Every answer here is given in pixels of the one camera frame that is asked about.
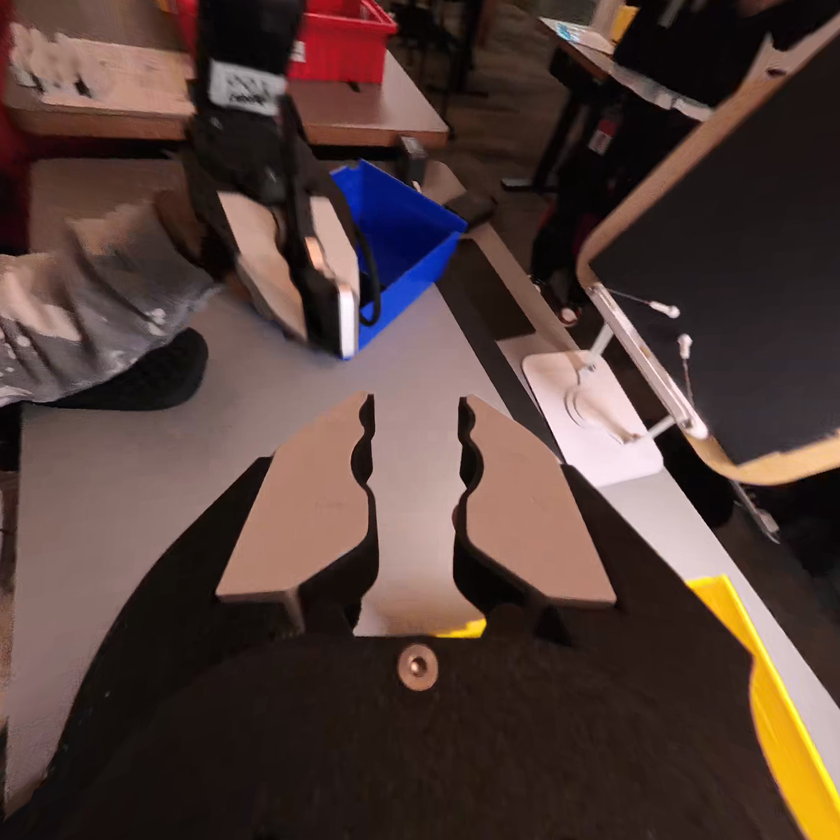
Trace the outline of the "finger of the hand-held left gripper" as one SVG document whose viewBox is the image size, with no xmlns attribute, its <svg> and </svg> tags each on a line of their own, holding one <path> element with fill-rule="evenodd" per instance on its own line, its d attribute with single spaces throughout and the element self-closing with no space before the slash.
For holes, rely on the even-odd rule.
<svg viewBox="0 0 840 840">
<path fill-rule="evenodd" d="M 318 270 L 340 291 L 353 295 L 353 304 L 361 302 L 361 272 L 356 245 L 344 229 L 334 205 L 326 196 L 310 196 L 309 205 L 314 237 L 320 246 Z"/>
<path fill-rule="evenodd" d="M 277 243 L 274 214 L 239 192 L 220 192 L 219 202 L 236 247 L 236 272 L 255 309 L 294 340 L 308 341 L 300 291 Z"/>
</svg>

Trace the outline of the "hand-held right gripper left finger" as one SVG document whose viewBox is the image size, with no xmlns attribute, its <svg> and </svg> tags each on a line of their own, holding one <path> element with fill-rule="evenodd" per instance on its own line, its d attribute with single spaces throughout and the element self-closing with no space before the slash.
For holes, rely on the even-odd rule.
<svg viewBox="0 0 840 840">
<path fill-rule="evenodd" d="M 358 621 L 380 567 L 373 472 L 375 398 L 356 392 L 281 444 L 215 591 L 280 603 L 304 629 L 332 604 Z"/>
</svg>

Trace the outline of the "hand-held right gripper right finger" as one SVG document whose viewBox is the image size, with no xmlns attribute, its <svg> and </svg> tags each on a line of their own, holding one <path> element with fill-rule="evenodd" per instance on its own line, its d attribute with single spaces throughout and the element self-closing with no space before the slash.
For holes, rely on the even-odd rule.
<svg viewBox="0 0 840 840">
<path fill-rule="evenodd" d="M 616 605 L 560 459 L 475 395 L 458 402 L 459 476 L 453 576 L 486 619 L 513 606 L 540 619 L 561 607 Z"/>
</svg>

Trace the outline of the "black hdmi switch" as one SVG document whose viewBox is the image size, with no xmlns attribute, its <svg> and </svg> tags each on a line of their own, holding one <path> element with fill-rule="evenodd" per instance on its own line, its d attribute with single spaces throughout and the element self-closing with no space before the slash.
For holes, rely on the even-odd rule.
<svg viewBox="0 0 840 840">
<path fill-rule="evenodd" d="M 359 349 L 360 306 L 353 295 L 340 291 L 320 271 L 320 246 L 314 237 L 310 196 L 326 196 L 344 229 L 358 244 L 350 209 L 325 165 L 306 141 L 297 109 L 286 95 L 279 100 L 277 129 L 280 139 L 281 180 L 286 190 L 282 211 L 286 224 L 283 256 L 300 291 L 308 342 L 342 360 Z"/>
</svg>

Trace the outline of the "blue storage bin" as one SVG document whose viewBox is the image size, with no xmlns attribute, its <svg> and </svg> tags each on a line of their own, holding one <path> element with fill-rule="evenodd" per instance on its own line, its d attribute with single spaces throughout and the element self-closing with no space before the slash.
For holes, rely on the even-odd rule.
<svg viewBox="0 0 840 840">
<path fill-rule="evenodd" d="M 353 219 L 360 266 L 359 350 L 443 275 L 465 225 L 413 187 L 360 161 L 331 172 Z"/>
</svg>

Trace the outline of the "yellow divided storage bin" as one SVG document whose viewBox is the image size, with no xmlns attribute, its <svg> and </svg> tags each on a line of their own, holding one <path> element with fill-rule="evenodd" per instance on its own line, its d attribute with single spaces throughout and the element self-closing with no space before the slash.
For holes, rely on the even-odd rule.
<svg viewBox="0 0 840 840">
<path fill-rule="evenodd" d="M 838 792 L 732 588 L 619 566 L 611 609 L 453 641 L 434 771 L 490 838 L 838 838 Z"/>
</svg>

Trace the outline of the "person's left forearm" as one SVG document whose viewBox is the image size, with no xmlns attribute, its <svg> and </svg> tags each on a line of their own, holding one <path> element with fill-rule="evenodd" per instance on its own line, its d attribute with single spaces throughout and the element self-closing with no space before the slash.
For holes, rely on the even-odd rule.
<svg viewBox="0 0 840 840">
<path fill-rule="evenodd" d="M 214 292 L 152 201 L 67 219 L 50 251 L 2 255 L 1 406 L 110 381 L 173 341 Z"/>
</svg>

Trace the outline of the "small grey device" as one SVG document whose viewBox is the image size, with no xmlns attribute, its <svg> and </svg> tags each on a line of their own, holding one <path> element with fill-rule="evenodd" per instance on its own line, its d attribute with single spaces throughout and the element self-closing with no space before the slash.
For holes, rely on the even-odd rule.
<svg viewBox="0 0 840 840">
<path fill-rule="evenodd" d="M 413 136 L 400 136 L 397 145 L 396 173 L 400 181 L 422 191 L 428 155 L 418 139 Z"/>
</svg>

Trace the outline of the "white metal stand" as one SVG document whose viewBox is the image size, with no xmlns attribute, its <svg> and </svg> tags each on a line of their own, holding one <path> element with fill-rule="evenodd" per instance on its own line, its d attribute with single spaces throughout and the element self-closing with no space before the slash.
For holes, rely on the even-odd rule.
<svg viewBox="0 0 840 840">
<path fill-rule="evenodd" d="M 586 293 L 601 313 L 603 325 L 588 350 L 533 353 L 522 372 L 562 460 L 595 488 L 653 476 L 664 469 L 655 439 L 672 427 L 695 440 L 709 438 L 709 428 L 694 405 L 689 362 L 692 338 L 680 332 L 675 340 L 684 384 L 678 385 L 623 310 L 618 298 L 641 305 L 674 321 L 676 305 L 612 290 L 596 281 Z M 665 410 L 664 418 L 647 427 L 605 361 L 616 340 L 645 378 Z"/>
</svg>

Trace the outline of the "wooden table with bins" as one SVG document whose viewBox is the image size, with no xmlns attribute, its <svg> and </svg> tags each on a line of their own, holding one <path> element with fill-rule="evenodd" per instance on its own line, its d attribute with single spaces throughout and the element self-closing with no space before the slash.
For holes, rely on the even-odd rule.
<svg viewBox="0 0 840 840">
<path fill-rule="evenodd" d="M 175 22 L 158 2 L 2 2 L 2 24 L 20 22 L 46 34 L 153 49 L 181 45 Z M 2 47 L 2 104 L 24 135 L 57 147 L 59 139 L 173 143 L 183 118 L 54 107 L 19 86 Z M 448 126 L 396 59 L 387 53 L 383 83 L 358 89 L 335 81 L 294 80 L 290 94 L 314 146 L 390 149 L 402 136 L 444 148 Z"/>
</svg>

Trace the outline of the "red ribbed bin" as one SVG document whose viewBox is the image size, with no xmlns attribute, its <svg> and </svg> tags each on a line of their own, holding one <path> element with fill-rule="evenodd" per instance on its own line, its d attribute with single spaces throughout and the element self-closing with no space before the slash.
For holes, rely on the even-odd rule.
<svg viewBox="0 0 840 840">
<path fill-rule="evenodd" d="M 379 87 L 387 44 L 397 30 L 375 1 L 307 1 L 287 77 Z"/>
</svg>

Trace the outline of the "small black adapter box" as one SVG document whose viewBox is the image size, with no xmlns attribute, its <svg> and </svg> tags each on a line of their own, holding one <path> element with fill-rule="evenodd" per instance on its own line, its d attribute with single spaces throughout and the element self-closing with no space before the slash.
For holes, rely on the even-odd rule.
<svg viewBox="0 0 840 840">
<path fill-rule="evenodd" d="M 498 208 L 497 198 L 485 191 L 467 190 L 450 198 L 444 208 L 461 219 L 465 231 L 488 223 Z"/>
</svg>

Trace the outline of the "row of white dropper bottles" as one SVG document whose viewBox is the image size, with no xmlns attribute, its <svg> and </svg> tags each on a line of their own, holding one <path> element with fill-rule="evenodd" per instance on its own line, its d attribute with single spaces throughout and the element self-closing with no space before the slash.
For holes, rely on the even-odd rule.
<svg viewBox="0 0 840 840">
<path fill-rule="evenodd" d="M 103 101 L 114 89 L 108 63 L 63 34 L 48 38 L 20 23 L 9 27 L 8 64 L 17 84 L 42 98 L 69 96 Z"/>
</svg>

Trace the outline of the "wooden table with black legs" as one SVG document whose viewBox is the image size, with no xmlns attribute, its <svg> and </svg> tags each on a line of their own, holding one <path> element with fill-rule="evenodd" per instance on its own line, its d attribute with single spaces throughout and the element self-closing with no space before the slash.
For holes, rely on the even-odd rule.
<svg viewBox="0 0 840 840">
<path fill-rule="evenodd" d="M 549 73 L 568 95 L 532 177 L 536 193 L 551 194 L 557 190 L 557 172 L 583 140 L 613 62 L 609 55 L 571 40 L 571 24 L 551 17 L 539 17 L 539 24 L 553 40 Z"/>
</svg>

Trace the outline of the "black board with wooden edge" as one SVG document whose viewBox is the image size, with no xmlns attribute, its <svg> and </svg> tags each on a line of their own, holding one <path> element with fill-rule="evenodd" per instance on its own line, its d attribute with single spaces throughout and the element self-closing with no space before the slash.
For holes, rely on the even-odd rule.
<svg viewBox="0 0 840 840">
<path fill-rule="evenodd" d="M 703 462 L 751 486 L 838 469 L 838 24 L 786 75 L 724 103 L 584 242 L 577 277 L 617 301 L 678 385 L 678 333 L 709 438 Z"/>
</svg>

